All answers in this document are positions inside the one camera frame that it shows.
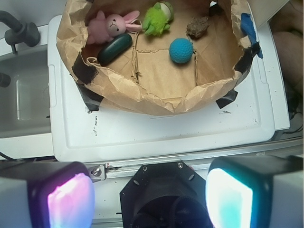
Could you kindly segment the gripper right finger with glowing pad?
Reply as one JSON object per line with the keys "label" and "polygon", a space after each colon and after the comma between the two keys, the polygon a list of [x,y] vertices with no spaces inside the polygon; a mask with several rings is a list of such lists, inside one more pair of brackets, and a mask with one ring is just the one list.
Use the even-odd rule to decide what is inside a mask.
{"label": "gripper right finger with glowing pad", "polygon": [[302,228],[304,160],[292,155],[215,158],[205,196],[216,228]]}

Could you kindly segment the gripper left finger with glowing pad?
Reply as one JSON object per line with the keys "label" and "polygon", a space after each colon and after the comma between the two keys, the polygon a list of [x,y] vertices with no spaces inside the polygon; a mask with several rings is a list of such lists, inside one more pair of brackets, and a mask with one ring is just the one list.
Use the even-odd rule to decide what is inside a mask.
{"label": "gripper left finger with glowing pad", "polygon": [[95,190],[80,162],[0,164],[2,228],[89,228]]}

